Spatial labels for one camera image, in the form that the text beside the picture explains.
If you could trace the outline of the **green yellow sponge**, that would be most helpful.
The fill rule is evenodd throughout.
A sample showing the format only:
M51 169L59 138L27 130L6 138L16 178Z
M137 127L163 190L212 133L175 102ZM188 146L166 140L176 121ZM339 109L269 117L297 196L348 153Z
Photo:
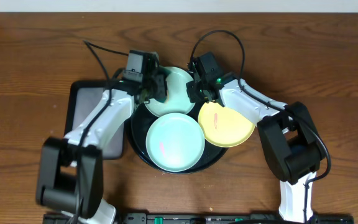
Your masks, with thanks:
M164 103L168 98L167 78L170 71L165 67L159 67L149 79L149 98Z

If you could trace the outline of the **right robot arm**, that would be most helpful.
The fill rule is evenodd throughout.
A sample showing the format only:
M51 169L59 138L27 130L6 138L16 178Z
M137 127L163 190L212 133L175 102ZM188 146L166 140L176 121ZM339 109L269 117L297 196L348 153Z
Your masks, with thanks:
M307 107L275 101L234 73L224 73L215 56L205 53L188 63L192 102L216 102L256 125L269 169L280 180L279 214L288 222L311 223L311 186L327 150Z

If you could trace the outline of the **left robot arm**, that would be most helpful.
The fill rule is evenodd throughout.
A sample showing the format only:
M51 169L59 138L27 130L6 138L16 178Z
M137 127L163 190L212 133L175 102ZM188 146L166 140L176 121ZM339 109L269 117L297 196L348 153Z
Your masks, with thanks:
M68 215L68 223L114 223L116 209L103 199L103 151L136 105L167 97L158 54L131 50L127 56L83 122L42 146L35 201Z

